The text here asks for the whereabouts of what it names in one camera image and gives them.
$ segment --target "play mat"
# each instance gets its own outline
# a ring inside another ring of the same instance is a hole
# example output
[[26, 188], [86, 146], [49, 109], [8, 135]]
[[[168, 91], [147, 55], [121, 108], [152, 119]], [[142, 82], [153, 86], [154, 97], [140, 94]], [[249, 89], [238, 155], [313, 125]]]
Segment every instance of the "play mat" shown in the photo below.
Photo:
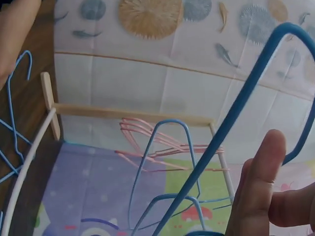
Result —
[[[178, 159], [164, 161], [191, 166], [191, 162]], [[219, 168], [211, 162], [207, 168]], [[229, 165], [235, 188], [238, 185], [242, 165]], [[165, 168], [164, 165], [146, 162], [146, 170]], [[120, 158], [114, 151], [88, 146], [63, 144], [54, 165], [40, 207], [33, 236], [129, 236], [127, 209], [132, 184], [137, 168]], [[131, 208], [131, 226], [134, 226], [153, 197], [162, 193], [178, 192], [189, 172], [143, 173], [137, 185]], [[282, 167], [275, 183], [275, 191], [299, 189], [315, 180], [315, 162], [288, 164]], [[205, 171], [200, 183], [201, 200], [219, 199], [228, 196], [222, 172]], [[191, 195], [197, 194], [196, 187]], [[136, 235], [151, 235], [171, 201], [158, 202], [142, 223], [144, 229]], [[177, 211], [189, 206], [182, 202]], [[202, 213], [208, 230], [225, 231], [230, 206], [229, 200], [202, 205]], [[171, 218], [161, 236], [182, 236], [190, 231], [201, 230], [195, 207]], [[279, 228], [271, 226], [270, 235], [305, 236], [310, 226]]]

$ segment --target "hand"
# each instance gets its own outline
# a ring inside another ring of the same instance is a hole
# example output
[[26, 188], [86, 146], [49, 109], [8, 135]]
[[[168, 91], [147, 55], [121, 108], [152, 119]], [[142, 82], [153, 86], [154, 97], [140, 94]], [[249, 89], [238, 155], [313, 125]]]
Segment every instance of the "hand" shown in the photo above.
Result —
[[268, 236], [270, 222], [280, 227], [310, 224], [315, 231], [315, 183], [273, 193], [285, 158], [285, 137], [270, 130], [256, 156], [245, 162], [225, 236]]

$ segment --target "gray fish print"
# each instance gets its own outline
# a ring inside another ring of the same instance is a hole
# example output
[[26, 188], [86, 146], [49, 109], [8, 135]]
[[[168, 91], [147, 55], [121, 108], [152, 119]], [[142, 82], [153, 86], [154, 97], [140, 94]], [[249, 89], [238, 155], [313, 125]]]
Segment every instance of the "gray fish print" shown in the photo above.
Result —
[[230, 56], [228, 55], [228, 50], [225, 49], [221, 44], [219, 43], [216, 43], [215, 44], [215, 48], [216, 48], [216, 51], [217, 51], [217, 54], [218, 56], [223, 59], [223, 61], [225, 61], [227, 64], [231, 65], [231, 66], [234, 66], [236, 68], [239, 68], [238, 65], [234, 64], [232, 61], [231, 61], [231, 58]]
[[101, 34], [102, 32], [95, 33], [95, 34], [90, 34], [86, 33], [84, 30], [74, 30], [72, 31], [72, 34], [78, 38], [91, 38], [91, 37], [97, 37]]
[[302, 25], [305, 22], [305, 17], [309, 16], [309, 12], [304, 12], [302, 15], [299, 17], [299, 25]]
[[67, 13], [64, 14], [63, 16], [55, 18], [55, 19], [54, 19], [54, 24], [56, 24], [57, 22], [63, 20], [63, 19], [68, 15], [68, 13], [69, 13], [69, 12], [67, 11]]
[[282, 71], [277, 71], [277, 76], [279, 77], [279, 78], [285, 78], [285, 79], [292, 79], [292, 76], [288, 76], [287, 74], [285, 74], [284, 72], [282, 72]]

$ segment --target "wooden stick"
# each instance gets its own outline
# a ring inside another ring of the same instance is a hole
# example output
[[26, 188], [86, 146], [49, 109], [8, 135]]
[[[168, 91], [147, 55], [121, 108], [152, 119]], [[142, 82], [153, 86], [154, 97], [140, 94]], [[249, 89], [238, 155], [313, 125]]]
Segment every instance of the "wooden stick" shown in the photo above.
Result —
[[201, 127], [209, 127], [210, 123], [214, 122], [211, 118], [191, 117], [180, 114], [151, 114], [60, 103], [54, 103], [53, 107], [56, 108], [57, 114], [70, 116], [98, 117], [107, 119], [139, 118], [152, 123], [157, 123], [163, 119], [179, 119], [187, 125]]
[[[43, 92], [44, 92], [46, 108], [48, 111], [50, 111], [53, 108], [53, 105], [55, 103], [53, 90], [51, 87], [50, 75], [48, 72], [42, 72], [40, 74], [40, 77], [41, 77], [41, 84], [42, 84]], [[51, 120], [51, 127], [53, 129], [55, 140], [59, 140], [61, 131], [60, 131], [60, 126], [58, 122], [58, 117], [56, 114], [53, 116], [53, 119]]]

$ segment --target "circular pattern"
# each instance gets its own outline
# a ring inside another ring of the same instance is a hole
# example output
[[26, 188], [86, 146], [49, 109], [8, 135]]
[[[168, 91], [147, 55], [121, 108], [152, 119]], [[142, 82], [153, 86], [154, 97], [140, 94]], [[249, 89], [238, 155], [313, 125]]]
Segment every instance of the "circular pattern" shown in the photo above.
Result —
[[122, 0], [119, 19], [134, 35], [162, 39], [171, 35], [182, 22], [182, 0]]
[[245, 39], [254, 44], [262, 45], [267, 42], [276, 27], [276, 23], [267, 9], [246, 4], [241, 10], [238, 26]]
[[286, 52], [285, 61], [287, 65], [296, 67], [301, 62], [301, 54], [295, 49], [290, 49]]
[[81, 233], [81, 236], [110, 236], [110, 234], [101, 228], [89, 228]]
[[279, 22], [285, 22], [288, 13], [285, 4], [281, 0], [268, 0], [268, 9], [273, 18]]
[[315, 85], [315, 63], [312, 55], [305, 58], [304, 61], [304, 79]]
[[184, 0], [184, 20], [202, 21], [210, 13], [211, 0]]
[[307, 26], [306, 32], [310, 35], [310, 37], [315, 41], [315, 27], [314, 26]]
[[80, 6], [80, 14], [83, 19], [98, 21], [106, 11], [106, 5], [102, 0], [84, 0]]

